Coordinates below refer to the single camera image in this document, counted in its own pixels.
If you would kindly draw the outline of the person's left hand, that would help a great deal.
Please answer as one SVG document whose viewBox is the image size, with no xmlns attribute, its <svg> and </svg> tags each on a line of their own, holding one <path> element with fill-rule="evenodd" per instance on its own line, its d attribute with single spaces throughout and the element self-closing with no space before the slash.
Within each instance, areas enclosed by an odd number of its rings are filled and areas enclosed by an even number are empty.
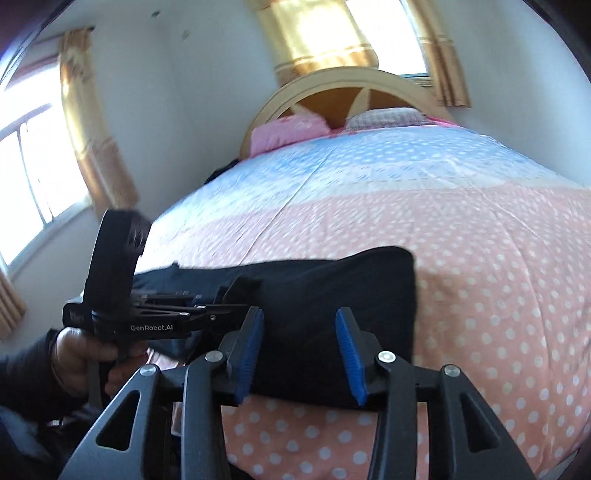
<svg viewBox="0 0 591 480">
<path fill-rule="evenodd" d="M 132 344 L 127 359 L 109 371 L 104 386 L 104 392 L 109 397 L 113 397 L 135 371 L 146 363 L 147 350 L 146 342 Z M 118 350 L 115 345 L 69 327 L 58 333 L 51 349 L 53 374 L 62 389 L 72 396 L 89 393 L 87 370 L 91 362 L 114 362 L 117 358 Z"/>
</svg>

